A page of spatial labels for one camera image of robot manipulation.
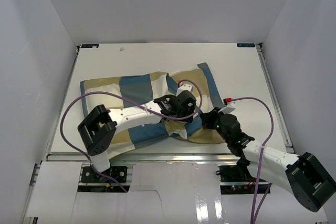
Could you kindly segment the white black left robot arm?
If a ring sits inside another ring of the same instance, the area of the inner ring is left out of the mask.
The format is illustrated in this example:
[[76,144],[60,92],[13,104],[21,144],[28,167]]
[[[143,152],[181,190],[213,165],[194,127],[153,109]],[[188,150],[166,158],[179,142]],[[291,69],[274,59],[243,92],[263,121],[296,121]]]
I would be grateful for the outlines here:
[[163,124],[164,121],[192,122],[196,98],[188,90],[164,95],[140,106],[107,109],[96,106],[78,125],[86,147],[93,176],[101,182],[110,178],[108,148],[115,134],[138,126]]

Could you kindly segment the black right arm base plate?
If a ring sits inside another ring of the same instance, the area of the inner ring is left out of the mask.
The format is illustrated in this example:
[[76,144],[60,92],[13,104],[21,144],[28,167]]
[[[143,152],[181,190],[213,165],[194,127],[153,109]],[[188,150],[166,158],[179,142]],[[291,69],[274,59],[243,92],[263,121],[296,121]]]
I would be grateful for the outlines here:
[[219,166],[215,172],[220,177],[221,182],[244,182],[249,185],[255,184],[256,178],[253,177],[247,168],[241,168],[237,165]]

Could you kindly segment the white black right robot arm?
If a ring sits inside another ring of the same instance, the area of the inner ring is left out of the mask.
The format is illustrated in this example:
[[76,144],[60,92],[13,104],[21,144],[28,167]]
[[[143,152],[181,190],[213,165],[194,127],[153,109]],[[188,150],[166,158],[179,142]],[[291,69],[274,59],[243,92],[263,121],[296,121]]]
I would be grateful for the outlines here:
[[306,209],[317,212],[335,194],[335,180],[311,153],[276,150],[245,134],[233,114],[214,108],[201,114],[202,125],[216,130],[230,152],[239,157],[237,175],[247,182],[266,180],[290,192]]

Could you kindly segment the blue beige white checked pillowcase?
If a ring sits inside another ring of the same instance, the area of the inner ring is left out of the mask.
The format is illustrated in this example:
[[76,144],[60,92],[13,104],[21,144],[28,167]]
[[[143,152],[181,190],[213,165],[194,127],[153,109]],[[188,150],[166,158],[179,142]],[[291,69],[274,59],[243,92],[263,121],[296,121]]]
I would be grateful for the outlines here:
[[[224,106],[213,75],[207,63],[174,74],[153,72],[141,76],[123,76],[84,80],[80,83],[81,94],[96,92],[81,100],[83,114],[88,113],[97,105],[103,104],[107,109],[124,109],[131,107],[130,101],[145,104],[167,94],[177,94],[178,81],[192,80],[197,84],[193,89],[196,104],[201,112],[210,112],[213,108]],[[222,144],[224,140],[214,130],[203,128],[201,118],[194,115],[191,123],[180,121],[147,124],[114,135],[108,148],[108,157],[148,147],[168,137],[179,141],[196,144]]]

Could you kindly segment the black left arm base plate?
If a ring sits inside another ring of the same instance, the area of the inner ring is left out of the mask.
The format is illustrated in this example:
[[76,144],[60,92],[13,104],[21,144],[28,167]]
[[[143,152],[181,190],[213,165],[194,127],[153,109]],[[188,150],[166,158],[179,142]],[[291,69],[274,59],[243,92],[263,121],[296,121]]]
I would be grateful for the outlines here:
[[82,168],[81,183],[114,183],[113,180],[107,178],[114,178],[119,183],[125,183],[127,181],[128,168],[126,166],[111,166],[110,169],[101,172],[104,176],[96,173],[91,166],[85,166]]

